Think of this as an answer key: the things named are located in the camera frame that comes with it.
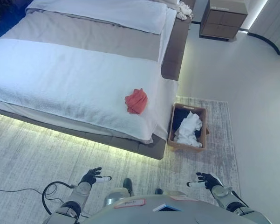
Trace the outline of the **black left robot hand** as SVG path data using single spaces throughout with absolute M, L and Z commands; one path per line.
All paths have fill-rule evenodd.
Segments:
M 101 176 L 101 170 L 102 167 L 97 167 L 94 169 L 90 169 L 81 179 L 79 184 L 86 182 L 90 185 L 93 185 L 94 183 L 104 183 L 109 182 L 112 180 L 111 176 Z

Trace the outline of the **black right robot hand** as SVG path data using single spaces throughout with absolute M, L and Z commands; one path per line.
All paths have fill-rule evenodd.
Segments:
M 211 190 L 214 186 L 223 186 L 222 182 L 216 176 L 201 172 L 197 172 L 196 175 L 198 177 L 198 181 L 187 182 L 187 187 L 206 188 L 208 190 Z

